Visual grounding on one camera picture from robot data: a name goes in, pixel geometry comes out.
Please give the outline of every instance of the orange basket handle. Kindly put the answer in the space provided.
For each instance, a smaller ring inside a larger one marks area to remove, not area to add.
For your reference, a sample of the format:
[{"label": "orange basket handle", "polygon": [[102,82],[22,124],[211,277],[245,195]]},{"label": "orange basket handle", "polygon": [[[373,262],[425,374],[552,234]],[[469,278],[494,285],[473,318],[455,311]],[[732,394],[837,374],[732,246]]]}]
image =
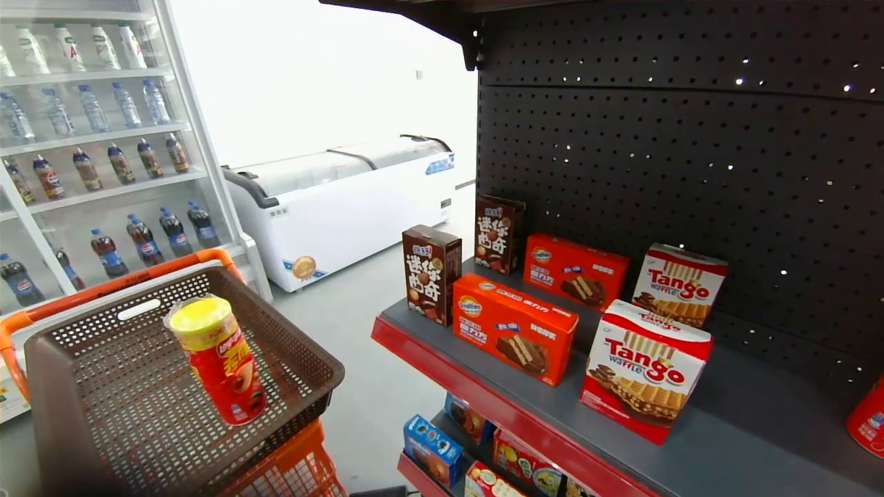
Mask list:
[{"label": "orange basket handle", "polygon": [[19,388],[21,394],[25,397],[25,400],[28,403],[31,402],[31,390],[27,385],[25,372],[21,370],[19,360],[15,356],[15,346],[12,344],[13,333],[26,326],[32,325],[41,319],[55,315],[59,312],[64,312],[68,309],[73,309],[86,302],[92,302],[97,298],[118,292],[123,288],[129,288],[150,279],[159,278],[165,274],[182,270],[188,266],[216,259],[221,261],[221,264],[223,264],[228,271],[235,274],[239,279],[242,279],[240,270],[238,270],[236,265],[233,264],[233,259],[231,259],[227,252],[224,252],[221,248],[207,248],[189,256],[179,257],[175,260],[149,267],[148,269],[129,274],[122,278],[112,279],[97,287],[87,288],[76,294],[45,303],[40,307],[35,307],[30,310],[20,310],[3,321],[0,321],[0,354],[3,355],[6,369],[9,370],[12,380],[15,381],[15,385]]}]

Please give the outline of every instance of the red can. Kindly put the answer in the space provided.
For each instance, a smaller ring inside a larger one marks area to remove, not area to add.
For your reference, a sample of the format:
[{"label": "red can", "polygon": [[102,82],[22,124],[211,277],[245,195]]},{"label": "red can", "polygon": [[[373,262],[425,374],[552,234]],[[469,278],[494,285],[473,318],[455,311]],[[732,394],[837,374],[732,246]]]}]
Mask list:
[{"label": "red can", "polygon": [[228,424],[245,424],[261,414],[267,395],[252,349],[227,300],[210,294],[179,302],[164,322]]},{"label": "red can", "polygon": [[884,376],[850,413],[847,431],[865,450],[884,458]]}]

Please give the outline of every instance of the chest freezer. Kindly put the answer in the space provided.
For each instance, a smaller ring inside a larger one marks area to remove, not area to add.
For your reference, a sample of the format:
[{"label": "chest freezer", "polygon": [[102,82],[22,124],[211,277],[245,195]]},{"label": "chest freezer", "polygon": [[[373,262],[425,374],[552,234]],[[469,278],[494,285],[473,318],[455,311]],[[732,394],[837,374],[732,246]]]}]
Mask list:
[{"label": "chest freezer", "polygon": [[402,135],[264,164],[226,167],[243,230],[288,292],[448,220],[454,154]]}]

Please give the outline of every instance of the black pegboard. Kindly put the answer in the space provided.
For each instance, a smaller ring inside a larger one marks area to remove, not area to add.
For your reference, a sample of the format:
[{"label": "black pegboard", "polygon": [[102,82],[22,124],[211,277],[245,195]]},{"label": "black pegboard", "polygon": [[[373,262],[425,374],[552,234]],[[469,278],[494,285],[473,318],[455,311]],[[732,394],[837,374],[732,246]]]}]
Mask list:
[{"label": "black pegboard", "polygon": [[719,340],[865,389],[884,366],[882,33],[879,3],[484,14],[479,190],[632,257],[627,291],[655,241],[728,260]]}]

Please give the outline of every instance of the yellow lid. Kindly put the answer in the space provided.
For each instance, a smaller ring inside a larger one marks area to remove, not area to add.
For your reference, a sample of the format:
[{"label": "yellow lid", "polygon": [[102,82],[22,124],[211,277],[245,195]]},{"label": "yellow lid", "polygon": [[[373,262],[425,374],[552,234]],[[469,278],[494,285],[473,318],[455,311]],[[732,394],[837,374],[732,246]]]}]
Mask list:
[{"label": "yellow lid", "polygon": [[206,333],[217,329],[230,313],[230,303],[225,299],[200,299],[175,311],[169,318],[169,327],[180,334]]}]

